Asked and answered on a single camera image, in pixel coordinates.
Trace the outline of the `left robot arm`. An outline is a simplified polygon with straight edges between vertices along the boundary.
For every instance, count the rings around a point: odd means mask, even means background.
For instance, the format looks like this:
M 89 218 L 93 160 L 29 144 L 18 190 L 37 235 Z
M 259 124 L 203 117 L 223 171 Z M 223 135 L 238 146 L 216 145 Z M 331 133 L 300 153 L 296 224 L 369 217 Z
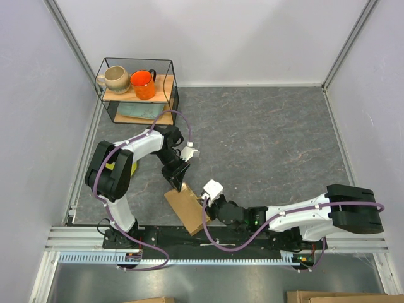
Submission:
M 156 155 L 163 165 L 162 175 L 179 192 L 189 160 L 197 152 L 192 141 L 179 151 L 177 147 L 183 142 L 179 128 L 170 125 L 150 126 L 130 139 L 116 143 L 101 141 L 97 145 L 86 172 L 85 184 L 106 207 L 111 225 L 120 229 L 116 239 L 123 247 L 132 248 L 139 239 L 138 232 L 132 229 L 136 219 L 126 196 L 133 165 L 149 154 Z

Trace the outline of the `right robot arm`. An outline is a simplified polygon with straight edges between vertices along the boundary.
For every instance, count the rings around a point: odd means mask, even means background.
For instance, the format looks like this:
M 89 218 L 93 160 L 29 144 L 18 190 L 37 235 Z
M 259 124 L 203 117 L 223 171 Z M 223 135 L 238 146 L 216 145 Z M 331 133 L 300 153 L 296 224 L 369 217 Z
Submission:
M 257 236 L 271 232 L 286 236 L 291 245 L 304 248 L 329 234 L 380 234 L 384 231 L 377 203 L 370 189 L 332 184 L 315 198 L 283 206 L 245 208 L 225 199 L 223 186 L 213 179 L 201 195 L 205 215 L 235 232 Z

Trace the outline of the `brown cardboard express box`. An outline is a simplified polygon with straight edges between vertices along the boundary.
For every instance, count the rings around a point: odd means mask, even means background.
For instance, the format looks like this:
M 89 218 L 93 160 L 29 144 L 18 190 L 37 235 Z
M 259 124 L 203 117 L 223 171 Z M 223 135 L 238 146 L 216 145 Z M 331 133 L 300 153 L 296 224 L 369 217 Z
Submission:
M 203 208 L 197 195 L 185 182 L 179 192 L 172 189 L 164 196 L 190 236 L 203 229 Z

